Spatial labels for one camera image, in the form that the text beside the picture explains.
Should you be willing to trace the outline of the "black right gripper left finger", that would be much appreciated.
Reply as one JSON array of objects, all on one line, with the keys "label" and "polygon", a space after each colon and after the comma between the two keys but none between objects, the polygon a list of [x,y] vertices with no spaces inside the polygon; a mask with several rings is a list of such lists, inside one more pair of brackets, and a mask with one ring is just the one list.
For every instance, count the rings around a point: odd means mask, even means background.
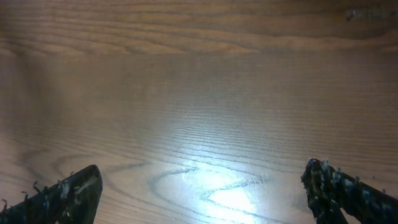
[{"label": "black right gripper left finger", "polygon": [[1,224],[93,224],[103,191],[103,181],[96,165],[90,165],[69,177],[57,181],[51,187],[37,192],[17,205],[4,202],[1,210]]}]

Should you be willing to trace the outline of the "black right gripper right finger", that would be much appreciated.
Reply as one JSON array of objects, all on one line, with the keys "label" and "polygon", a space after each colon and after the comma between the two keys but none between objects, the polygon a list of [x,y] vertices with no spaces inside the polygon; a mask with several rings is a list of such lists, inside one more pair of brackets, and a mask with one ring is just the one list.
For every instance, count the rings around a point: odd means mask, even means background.
[{"label": "black right gripper right finger", "polygon": [[310,159],[301,181],[317,224],[346,223],[343,212],[361,224],[397,223],[396,198],[329,166],[327,161]]}]

